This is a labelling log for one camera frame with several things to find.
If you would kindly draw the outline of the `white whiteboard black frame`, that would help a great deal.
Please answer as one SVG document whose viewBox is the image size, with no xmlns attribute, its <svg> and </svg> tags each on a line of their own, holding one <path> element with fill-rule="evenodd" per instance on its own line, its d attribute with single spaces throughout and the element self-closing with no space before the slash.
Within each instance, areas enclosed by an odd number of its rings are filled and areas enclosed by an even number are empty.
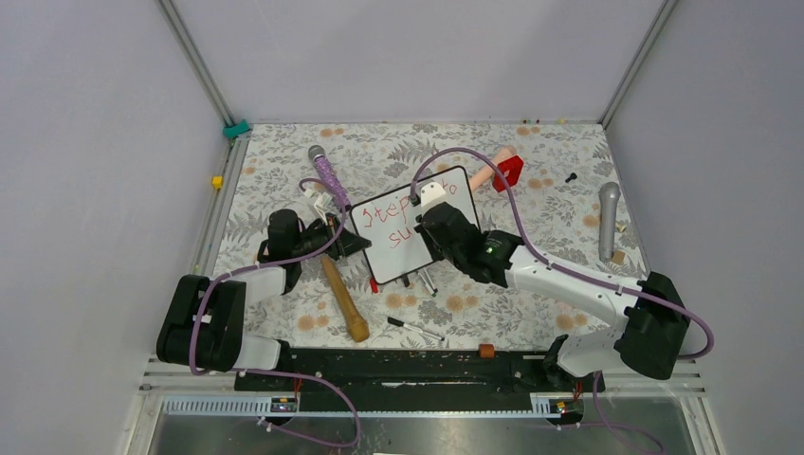
<svg viewBox="0 0 804 455">
<path fill-rule="evenodd" d="M 453 166 L 419 180 L 421 187 L 434 183 L 445 190 L 447 202 L 459 209 L 467 220 L 478 223 L 466 169 Z M 419 207 L 409 201 L 409 185 L 385 191 L 360 203 L 350 211 L 355 234 L 371 245 L 363 253 L 373 278 L 379 284 L 433 263 L 422 236 L 414 230 Z"/>
</svg>

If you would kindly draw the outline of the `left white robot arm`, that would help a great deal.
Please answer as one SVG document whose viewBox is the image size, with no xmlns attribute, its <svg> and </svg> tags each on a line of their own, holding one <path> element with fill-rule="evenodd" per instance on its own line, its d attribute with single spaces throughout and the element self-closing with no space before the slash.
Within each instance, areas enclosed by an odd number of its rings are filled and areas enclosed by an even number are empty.
<svg viewBox="0 0 804 455">
<path fill-rule="evenodd" d="M 256 264 L 219 281 L 193 274 L 179 280 L 157 337 L 157 358 L 204 371 L 258 370 L 270 389 L 285 388 L 295 367 L 281 355 L 279 340 L 247 334 L 247 307 L 290 293 L 302 275 L 302 262 L 320 255 L 337 261 L 371 244 L 346 229 L 334 213 L 310 224 L 292 209 L 271 213 Z"/>
</svg>

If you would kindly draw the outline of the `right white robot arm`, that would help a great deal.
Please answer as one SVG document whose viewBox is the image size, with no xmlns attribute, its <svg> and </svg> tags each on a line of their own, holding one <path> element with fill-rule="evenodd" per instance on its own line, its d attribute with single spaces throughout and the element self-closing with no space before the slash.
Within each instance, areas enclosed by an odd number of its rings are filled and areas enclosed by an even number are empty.
<svg viewBox="0 0 804 455">
<path fill-rule="evenodd" d="M 689 318 L 672 281 L 652 273 L 639 281 L 595 272 L 561 259 L 536 257 L 532 244 L 500 231 L 482 231 L 443 202 L 417 218 L 436 260 L 446 260 L 480 283 L 533 292 L 604 321 L 606 329 L 559 336 L 543 359 L 545 381 L 566 391 L 597 371 L 628 368 L 656 380 L 673 373 Z"/>
</svg>

